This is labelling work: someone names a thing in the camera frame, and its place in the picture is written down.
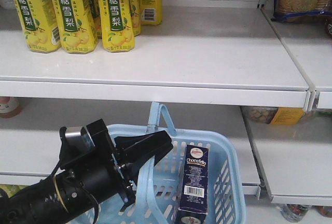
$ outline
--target basket slot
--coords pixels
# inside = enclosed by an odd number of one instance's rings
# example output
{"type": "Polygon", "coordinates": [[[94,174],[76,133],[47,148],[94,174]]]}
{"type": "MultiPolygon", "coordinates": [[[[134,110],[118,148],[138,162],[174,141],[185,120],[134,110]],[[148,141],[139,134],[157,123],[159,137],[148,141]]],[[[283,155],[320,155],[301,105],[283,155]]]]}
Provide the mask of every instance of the basket slot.
{"type": "Polygon", "coordinates": [[[171,204],[169,204],[164,212],[164,217],[167,219],[170,214],[172,213],[173,210],[173,206],[171,204]]]}
{"type": "Polygon", "coordinates": [[[145,218],[149,218],[150,215],[152,214],[152,211],[150,209],[148,209],[144,215],[145,218]]]}

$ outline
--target blue basket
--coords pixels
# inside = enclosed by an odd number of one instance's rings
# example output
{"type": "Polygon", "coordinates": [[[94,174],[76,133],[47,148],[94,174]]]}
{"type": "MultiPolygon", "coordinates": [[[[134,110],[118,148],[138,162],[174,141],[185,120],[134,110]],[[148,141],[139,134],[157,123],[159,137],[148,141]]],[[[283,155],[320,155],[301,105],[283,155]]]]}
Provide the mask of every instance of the blue basket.
{"type": "MultiPolygon", "coordinates": [[[[140,170],[136,203],[120,212],[123,202],[115,195],[100,204],[98,224],[172,223],[179,172],[183,166],[187,144],[209,148],[208,215],[206,224],[245,223],[246,211],[238,158],[233,144],[224,136],[209,131],[175,129],[164,105],[153,102],[147,127],[112,124],[108,126],[112,138],[138,136],[166,130],[174,148],[155,167],[154,158],[140,170]],[[158,127],[163,115],[166,128],[158,127]]],[[[71,221],[71,224],[90,224],[93,210],[71,221]]]]}

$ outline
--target shelf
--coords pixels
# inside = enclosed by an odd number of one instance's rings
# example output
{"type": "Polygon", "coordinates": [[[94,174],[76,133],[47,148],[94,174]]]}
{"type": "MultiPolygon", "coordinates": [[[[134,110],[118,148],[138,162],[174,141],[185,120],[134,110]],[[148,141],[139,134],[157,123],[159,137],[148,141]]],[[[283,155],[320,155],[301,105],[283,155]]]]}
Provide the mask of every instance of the shelf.
{"type": "MultiPolygon", "coordinates": [[[[272,204],[268,198],[259,201],[252,195],[245,196],[247,210],[247,224],[289,224],[277,209],[276,204],[272,204]]],[[[312,207],[300,222],[301,224],[330,224],[331,219],[322,216],[315,207],[312,207]]]]}
{"type": "MultiPolygon", "coordinates": [[[[273,12],[266,11],[272,17],[273,12]]],[[[271,22],[289,55],[319,98],[317,108],[332,108],[332,40],[323,23],[271,22]]]]}
{"type": "MultiPolygon", "coordinates": [[[[0,119],[0,183],[30,185],[47,176],[60,151],[62,126],[106,124],[147,125],[149,102],[64,99],[20,99],[23,111],[0,119]]],[[[175,127],[209,130],[228,137],[237,150],[244,191],[256,194],[260,183],[250,143],[236,106],[174,104],[167,107],[175,127]]]]}
{"type": "Polygon", "coordinates": [[[33,53],[2,10],[0,94],[18,97],[305,107],[309,86],[258,9],[165,7],[136,47],[33,53]]]}
{"type": "Polygon", "coordinates": [[[330,118],[247,129],[272,202],[332,206],[330,118]]]}

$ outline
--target metal screw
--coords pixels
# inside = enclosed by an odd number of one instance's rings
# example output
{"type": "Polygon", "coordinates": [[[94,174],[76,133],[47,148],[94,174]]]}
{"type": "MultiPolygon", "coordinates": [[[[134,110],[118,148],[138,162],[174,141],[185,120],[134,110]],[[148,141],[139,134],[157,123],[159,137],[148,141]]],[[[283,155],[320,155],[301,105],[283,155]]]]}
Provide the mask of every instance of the metal screw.
{"type": "Polygon", "coordinates": [[[122,165],[120,165],[119,167],[118,167],[118,169],[120,170],[120,169],[124,169],[126,167],[126,165],[125,164],[122,164],[122,165]]]}

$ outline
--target dark blue box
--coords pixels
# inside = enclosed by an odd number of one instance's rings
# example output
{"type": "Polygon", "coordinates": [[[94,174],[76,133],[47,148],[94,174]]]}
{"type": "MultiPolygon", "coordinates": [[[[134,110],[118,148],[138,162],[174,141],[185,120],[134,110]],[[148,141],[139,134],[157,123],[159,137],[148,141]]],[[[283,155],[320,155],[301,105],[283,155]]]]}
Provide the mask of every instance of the dark blue box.
{"type": "Polygon", "coordinates": [[[175,224],[201,224],[208,214],[207,148],[187,145],[178,199],[174,212],[175,224]]]}

